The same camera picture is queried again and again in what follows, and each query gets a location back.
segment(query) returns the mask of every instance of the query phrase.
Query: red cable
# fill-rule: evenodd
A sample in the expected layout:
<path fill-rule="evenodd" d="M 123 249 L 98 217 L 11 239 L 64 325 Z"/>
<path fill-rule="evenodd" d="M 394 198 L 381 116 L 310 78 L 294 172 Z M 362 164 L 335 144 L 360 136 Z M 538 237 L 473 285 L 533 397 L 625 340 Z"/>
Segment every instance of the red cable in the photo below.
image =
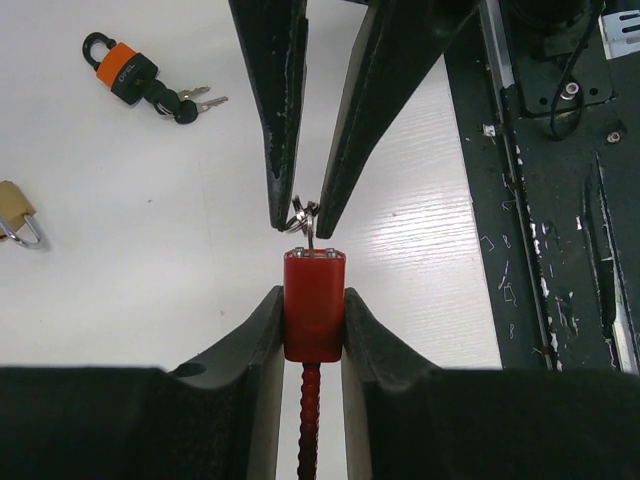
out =
<path fill-rule="evenodd" d="M 298 480 L 315 480 L 318 463 L 318 421 L 320 419 L 320 364 L 304 363 L 300 406 L 300 453 Z"/>

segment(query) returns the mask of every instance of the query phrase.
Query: key ring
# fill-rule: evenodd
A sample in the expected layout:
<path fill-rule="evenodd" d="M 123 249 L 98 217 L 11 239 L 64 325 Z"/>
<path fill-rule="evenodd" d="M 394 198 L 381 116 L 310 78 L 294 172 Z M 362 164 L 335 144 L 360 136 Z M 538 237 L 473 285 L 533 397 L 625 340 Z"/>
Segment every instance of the key ring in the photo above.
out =
<path fill-rule="evenodd" d="M 293 197 L 291 201 L 295 214 L 285 225 L 284 231 L 287 233 L 297 233 L 302 231 L 309 242 L 309 251 L 313 254 L 313 237 L 315 236 L 315 218 L 320 212 L 320 205 L 316 202 L 307 202 L 303 207 L 299 196 Z"/>

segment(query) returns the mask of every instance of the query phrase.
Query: red padlock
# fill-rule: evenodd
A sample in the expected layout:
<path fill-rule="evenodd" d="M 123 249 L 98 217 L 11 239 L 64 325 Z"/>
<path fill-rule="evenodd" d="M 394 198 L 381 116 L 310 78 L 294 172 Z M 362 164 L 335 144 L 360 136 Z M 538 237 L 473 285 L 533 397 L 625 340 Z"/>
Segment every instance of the red padlock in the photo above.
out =
<path fill-rule="evenodd" d="M 284 355 L 291 362 L 337 362 L 342 356 L 346 256 L 298 248 L 284 257 Z"/>

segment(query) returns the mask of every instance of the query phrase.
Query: screw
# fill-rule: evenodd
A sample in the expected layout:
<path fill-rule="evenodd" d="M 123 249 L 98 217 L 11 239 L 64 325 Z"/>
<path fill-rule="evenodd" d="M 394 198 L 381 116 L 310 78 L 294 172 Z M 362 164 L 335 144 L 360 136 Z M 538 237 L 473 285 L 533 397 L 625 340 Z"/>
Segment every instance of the screw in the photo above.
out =
<path fill-rule="evenodd" d="M 576 95 L 579 91 L 580 85 L 578 85 L 576 82 L 569 82 L 564 87 L 564 91 L 562 92 L 562 95 L 560 95 L 560 98 L 562 98 L 563 100 L 573 100 L 574 98 L 576 98 Z"/>
<path fill-rule="evenodd" d="M 609 135 L 607 135 L 607 142 L 611 144 L 618 143 L 620 140 L 622 140 L 622 137 L 618 132 L 611 132 Z"/>

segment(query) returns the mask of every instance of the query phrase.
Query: white table surface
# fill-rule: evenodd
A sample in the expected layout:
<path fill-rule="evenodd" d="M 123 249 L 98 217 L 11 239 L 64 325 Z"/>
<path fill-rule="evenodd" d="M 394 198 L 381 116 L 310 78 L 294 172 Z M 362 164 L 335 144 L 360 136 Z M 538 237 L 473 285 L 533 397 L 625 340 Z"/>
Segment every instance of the white table surface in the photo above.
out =
<path fill-rule="evenodd" d="M 303 238 L 269 227 L 262 133 L 225 0 L 24 0 L 0 18 L 0 180 L 34 204 L 50 247 L 0 244 L 0 363 L 172 369 L 240 324 Z M 364 7 L 309 2 L 295 191 L 319 198 Z M 94 76 L 84 37 L 141 51 L 174 89 L 225 105 L 186 127 L 129 108 Z M 444 62 L 375 150 L 320 246 L 422 355 L 500 366 Z M 288 365 L 279 479 L 295 478 L 300 368 Z M 319 479 L 346 478 L 339 366 L 323 367 Z"/>

